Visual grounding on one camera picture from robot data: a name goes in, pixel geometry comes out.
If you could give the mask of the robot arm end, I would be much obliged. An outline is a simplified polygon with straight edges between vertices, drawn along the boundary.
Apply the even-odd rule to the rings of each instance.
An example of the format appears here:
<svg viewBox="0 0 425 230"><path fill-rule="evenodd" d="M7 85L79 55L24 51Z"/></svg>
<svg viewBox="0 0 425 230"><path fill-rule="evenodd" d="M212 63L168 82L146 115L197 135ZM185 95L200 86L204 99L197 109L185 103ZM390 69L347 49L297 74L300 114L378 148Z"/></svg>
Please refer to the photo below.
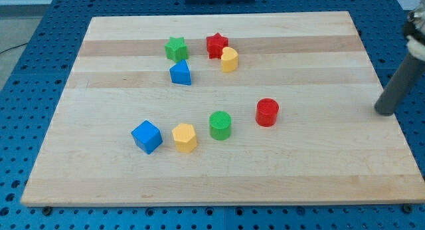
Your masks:
<svg viewBox="0 0 425 230"><path fill-rule="evenodd" d="M407 14L402 28L407 40L408 52L418 60L424 61L424 0Z"/></svg>

